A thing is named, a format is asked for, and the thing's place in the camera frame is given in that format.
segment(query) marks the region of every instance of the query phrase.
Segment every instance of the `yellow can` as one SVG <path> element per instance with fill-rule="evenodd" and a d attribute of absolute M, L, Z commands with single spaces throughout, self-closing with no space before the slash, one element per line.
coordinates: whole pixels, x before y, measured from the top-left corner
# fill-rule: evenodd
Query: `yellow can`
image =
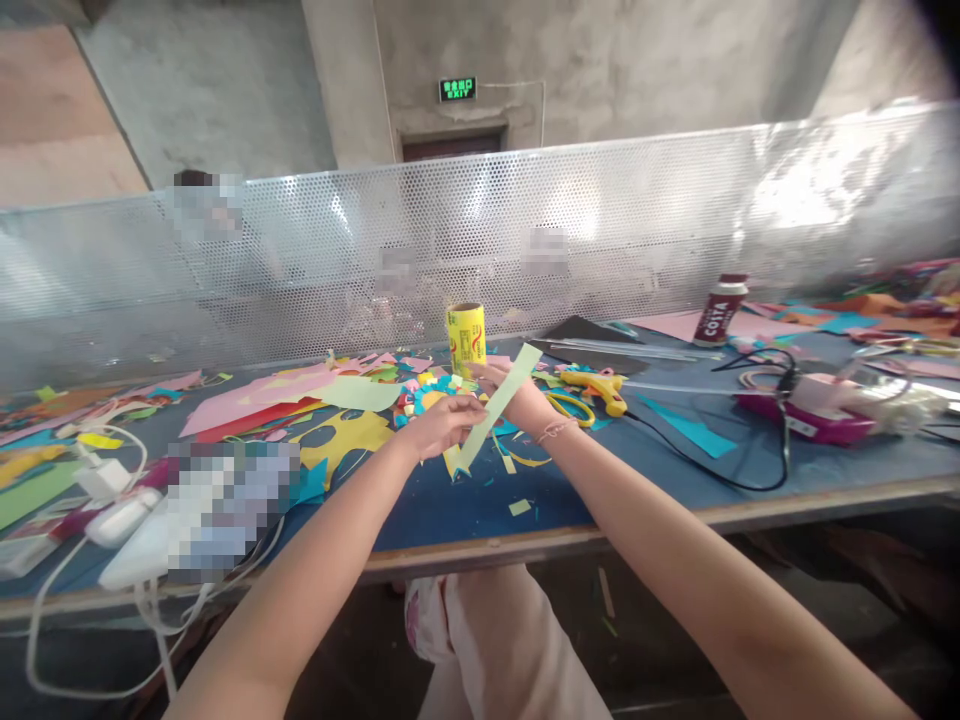
<path fill-rule="evenodd" d="M 447 334 L 450 336 L 450 364 L 460 377 L 472 379 L 464 363 L 487 362 L 487 333 L 483 325 L 483 305 L 463 303 L 447 308 Z"/>

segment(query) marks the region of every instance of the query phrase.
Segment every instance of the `white plug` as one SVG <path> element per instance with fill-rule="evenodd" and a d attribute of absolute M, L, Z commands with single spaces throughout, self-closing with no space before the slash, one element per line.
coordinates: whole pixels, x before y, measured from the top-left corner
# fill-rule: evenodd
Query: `white plug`
<path fill-rule="evenodd" d="M 73 473 L 73 479 L 94 500 L 113 500 L 130 485 L 130 473 L 116 458 L 101 460 L 96 453 L 83 456 L 89 467 Z"/>

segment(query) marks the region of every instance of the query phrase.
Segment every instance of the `yellow glue gun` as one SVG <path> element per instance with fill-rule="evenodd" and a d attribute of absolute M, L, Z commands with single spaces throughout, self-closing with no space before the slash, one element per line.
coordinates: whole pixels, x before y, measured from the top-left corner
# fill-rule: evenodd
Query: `yellow glue gun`
<path fill-rule="evenodd" d="M 610 417 L 623 417 L 627 412 L 627 403 L 620 397 L 619 392 L 623 387 L 623 381 L 626 380 L 623 375 L 595 375 L 577 370 L 565 370 L 560 373 L 560 380 L 568 385 L 582 385 L 596 390 L 607 403 L 607 415 Z"/>

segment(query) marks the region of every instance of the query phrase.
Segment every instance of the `forearm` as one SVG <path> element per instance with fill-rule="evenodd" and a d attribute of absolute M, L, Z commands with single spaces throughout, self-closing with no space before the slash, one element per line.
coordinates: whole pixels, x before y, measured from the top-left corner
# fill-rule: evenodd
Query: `forearm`
<path fill-rule="evenodd" d="M 543 445 L 749 716 L 912 717 L 770 577 L 622 460 L 574 428 Z"/>
<path fill-rule="evenodd" d="M 204 652 L 173 709 L 183 708 L 184 716 L 214 708 L 223 714 L 231 694 L 250 683 L 276 689 L 272 697 L 252 694 L 257 702 L 266 697 L 279 703 L 277 716 L 282 716 L 415 463 L 393 440 L 364 462 L 263 573 Z M 276 710 L 236 708 L 251 717 Z"/>

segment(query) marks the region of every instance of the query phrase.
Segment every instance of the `green exit sign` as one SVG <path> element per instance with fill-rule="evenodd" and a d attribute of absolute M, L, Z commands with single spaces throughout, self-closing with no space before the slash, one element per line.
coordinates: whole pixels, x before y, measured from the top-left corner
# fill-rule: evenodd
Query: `green exit sign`
<path fill-rule="evenodd" d="M 477 97 L 476 78 L 441 80 L 438 85 L 440 87 L 440 102 L 474 100 Z"/>

